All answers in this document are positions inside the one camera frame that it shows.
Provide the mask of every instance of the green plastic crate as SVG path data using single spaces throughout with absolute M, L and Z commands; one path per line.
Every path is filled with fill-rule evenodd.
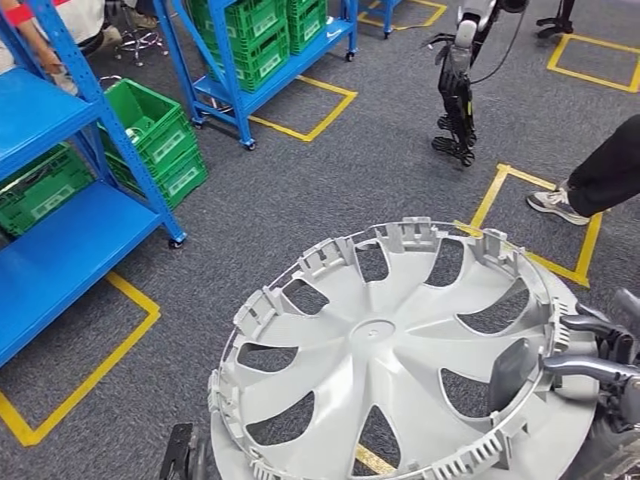
M 22 235 L 93 181 L 69 145 L 56 145 L 0 184 L 0 227 Z
M 111 155 L 107 155 L 107 161 L 112 166 L 115 178 L 138 195 L 143 195 L 129 168 L 118 162 Z M 207 168 L 202 162 L 200 151 L 198 146 L 194 146 L 183 153 L 159 178 L 155 179 L 155 183 L 165 200 L 174 209 L 196 187 L 204 183 L 208 176 Z
M 218 67 L 224 72 L 224 65 L 220 53 L 211 51 L 211 55 Z M 254 50 L 247 54 L 234 53 L 233 56 L 235 75 L 240 88 L 254 92 L 289 59 L 287 22 L 285 19 L 281 20 L 272 34 L 265 38 Z
M 105 93 L 152 175 L 162 175 L 195 144 L 195 134 L 180 104 L 129 79 Z M 105 152 L 122 161 L 109 134 L 100 128 Z
M 300 17 L 312 3 L 315 3 L 314 0 L 287 0 L 287 17 Z
M 269 29 L 285 18 L 286 0 L 241 0 L 225 9 L 226 32 L 232 48 L 251 50 Z M 193 23 L 204 40 L 216 45 L 215 29 L 206 0 L 190 4 Z
M 299 54 L 327 28 L 327 0 L 304 2 L 300 13 L 288 15 L 289 49 Z

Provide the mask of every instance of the person's hand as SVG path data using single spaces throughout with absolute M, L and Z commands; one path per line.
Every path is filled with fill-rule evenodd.
M 38 52 L 38 60 L 42 65 L 45 72 L 51 75 L 62 72 L 62 62 L 57 55 L 49 47 L 41 49 Z

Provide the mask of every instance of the shelf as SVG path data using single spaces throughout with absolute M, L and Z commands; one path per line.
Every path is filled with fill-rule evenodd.
M 0 250 L 0 366 L 161 221 L 125 193 L 94 182 Z
M 327 25 L 327 34 L 320 35 L 311 42 L 300 55 L 291 55 L 289 61 L 279 69 L 257 92 L 240 92 L 240 99 L 248 114 L 264 105 L 276 93 L 304 72 L 345 35 L 350 33 L 355 24 L 334 19 Z M 195 90 L 217 98 L 224 103 L 233 104 L 231 96 L 222 84 L 205 75 L 193 84 Z
M 97 105 L 23 68 L 0 75 L 0 111 L 0 180 L 98 117 Z

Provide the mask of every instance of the yellow tape square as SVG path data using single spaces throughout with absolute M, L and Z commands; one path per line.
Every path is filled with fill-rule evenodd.
M 256 123 L 260 123 L 260 125 L 265 125 L 266 127 L 271 127 L 274 130 L 278 130 L 278 132 L 286 133 L 287 135 L 291 135 L 292 137 L 297 138 L 298 140 L 302 140 L 303 142 L 311 142 L 318 135 L 320 135 L 327 127 L 333 123 L 336 118 L 337 118 L 340 113 L 342 113 L 345 108 L 348 107 L 349 103 L 352 102 L 356 96 L 358 96 L 358 92 L 352 92 L 351 90 L 346 90 L 344 88 L 337 87 L 335 85 L 331 85 L 330 83 L 321 82 L 319 80 L 314 80 L 312 78 L 304 77 L 303 75 L 298 75 L 296 77 L 296 80 L 300 80 L 305 83 L 308 83 L 309 85 L 313 85 L 315 87 L 323 88 L 325 90 L 328 90 L 330 92 L 337 93 L 340 95 L 344 96 L 342 100 L 340 101 L 335 108 L 331 110 L 328 115 L 325 117 L 322 121 L 318 123 L 318 125 L 313 127 L 310 132 L 308 133 L 302 133 L 297 132 L 296 130 L 285 127 L 283 125 L 278 125 L 275 122 L 272 122 L 270 120 L 265 120 L 263 118 L 256 117 L 254 115 L 250 115 L 249 119 L 253 120 Z
M 573 70 L 558 67 L 558 62 L 560 60 L 560 57 L 562 56 L 562 53 L 565 51 L 565 49 L 567 48 L 567 45 L 569 43 L 570 40 L 586 42 L 593 45 L 599 45 L 601 47 L 612 48 L 614 50 L 621 50 L 623 52 L 635 53 L 638 56 L 635 63 L 635 70 L 634 71 L 633 76 L 631 79 L 631 83 L 629 85 L 624 85 L 622 83 L 611 82 L 609 80 L 594 77 L 592 75 L 574 72 Z M 605 42 L 604 40 L 584 37 L 582 35 L 564 34 L 560 40 L 560 43 L 558 43 L 558 46 L 555 47 L 555 50 L 554 50 L 553 53 L 551 55 L 551 58 L 549 59 L 549 63 L 546 65 L 546 68 L 552 72 L 562 73 L 564 75 L 568 75 L 570 77 L 580 78 L 580 80 L 597 83 L 598 85 L 602 85 L 605 87 L 615 88 L 617 90 L 622 90 L 623 92 L 638 93 L 638 91 L 640 91 L 640 48 L 627 47 L 626 45 Z
M 85 379 L 79 387 L 76 388 L 35 429 L 31 428 L 9 399 L 2 392 L 0 392 L 0 418 L 7 424 L 9 430 L 15 435 L 23 447 L 38 445 L 42 441 L 42 439 L 48 435 L 56 425 L 69 414 L 69 412 L 93 390 L 103 377 L 122 360 L 131 347 L 144 336 L 145 333 L 160 318 L 160 307 L 124 278 L 114 272 L 109 272 L 106 274 L 106 279 L 146 312 L 146 317 L 136 327 L 135 330 L 129 334 L 125 341 L 116 347 L 110 355 L 94 370 L 93 373 Z
M 442 4 L 440 4 L 440 3 L 433 3 L 433 2 L 429 2 L 429 1 L 426 1 L 426 0 L 408 0 L 408 1 L 413 2 L 413 3 L 417 3 L 419 5 L 424 5 L 424 6 L 426 6 L 426 7 L 435 8 L 435 11 L 433 12 L 433 14 L 432 14 L 430 17 L 425 20 L 424 22 L 418 24 L 418 25 L 406 25 L 406 26 L 391 25 L 392 29 L 393 29 L 393 30 L 406 30 L 408 28 L 413 28 L 413 27 L 430 27 L 431 25 L 433 25 L 434 23 L 435 23 L 436 20 L 438 20 L 438 18 L 442 16 L 442 14 L 445 13 L 445 10 L 447 10 L 446 5 L 442 5 Z M 369 5 L 369 8 L 377 8 L 379 5 L 380 5 L 380 3 L 382 3 L 380 0 L 375 0 L 374 2 Z M 362 23 L 366 23 L 368 25 L 374 25 L 375 27 L 384 27 L 384 24 L 383 22 L 380 22 L 380 21 L 378 21 L 378 20 L 373 20 L 373 19 L 367 18 L 368 16 L 368 13 L 368 12 L 366 12 L 366 11 L 360 13 L 359 15 L 358 15 L 358 21 L 362 22 Z
M 469 226 L 474 228 L 482 228 L 482 223 L 487 217 L 487 214 L 489 212 L 489 209 L 491 208 L 491 205 L 493 205 L 494 202 L 496 200 L 496 197 L 497 197 L 500 188 L 502 188 L 503 184 L 505 180 L 506 180 L 506 177 L 508 175 L 512 175 L 514 177 L 517 177 L 521 180 L 525 180 L 526 182 L 529 182 L 546 190 L 555 189 L 555 185 L 553 183 L 535 177 L 534 175 L 530 175 L 528 173 L 522 172 L 520 170 L 517 170 L 509 165 L 499 163 L 497 165 L 497 169 L 498 171 L 494 178 L 494 181 L 491 182 L 488 190 L 487 190 L 487 193 L 485 194 L 485 197 L 482 199 L 482 202 L 480 202 L 480 205 L 478 207 L 478 210 L 475 211 L 475 214 L 473 216 L 473 219 L 472 219 L 471 222 L 469 223 Z M 569 270 L 568 268 L 552 262 L 551 260 L 547 260 L 535 253 L 527 252 L 527 255 L 531 260 L 537 262 L 556 275 L 568 278 L 573 282 L 577 283 L 578 285 L 582 285 L 583 287 L 589 288 L 589 279 L 587 279 L 586 275 L 587 272 L 589 272 L 589 266 L 591 264 L 591 259 L 593 256 L 593 251 L 595 249 L 595 242 L 598 240 L 598 234 L 600 232 L 600 226 L 602 222 L 602 213 L 597 213 L 591 217 L 591 221 L 589 222 L 589 226 L 586 228 L 586 233 L 584 236 L 584 240 L 583 241 L 582 247 L 580 248 L 578 260 L 576 262 L 576 266 L 574 268 L 574 270 Z M 460 225 L 460 229 L 464 230 L 463 224 Z

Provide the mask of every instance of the black cable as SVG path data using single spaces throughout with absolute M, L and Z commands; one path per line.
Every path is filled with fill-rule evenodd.
M 513 38 L 511 39 L 511 43 L 509 44 L 509 47 L 506 49 L 506 53 L 505 53 L 504 56 L 502 57 L 502 60 L 500 60 L 500 62 L 498 64 L 498 66 L 496 67 L 495 69 L 494 69 L 494 71 L 492 71 L 492 72 L 491 72 L 488 75 L 485 75 L 485 76 L 480 78 L 478 80 L 474 80 L 474 81 L 471 82 L 471 85 L 475 85 L 475 84 L 478 84 L 478 83 L 480 83 L 480 82 L 484 82 L 485 80 L 488 80 L 488 79 L 493 77 L 494 75 L 495 75 L 496 73 L 497 73 L 498 70 L 502 68 L 502 66 L 504 64 L 504 62 L 506 61 L 506 57 L 508 57 L 509 52 L 511 52 L 511 48 L 513 47 L 514 43 L 515 43 L 515 38 L 518 37 L 518 33 L 520 31 L 520 26 L 522 25 L 522 20 L 525 19 L 525 13 L 527 13 L 526 8 L 525 10 L 523 10 L 522 13 L 520 14 L 520 20 L 518 20 L 518 26 L 515 27 L 515 33 L 513 34 Z

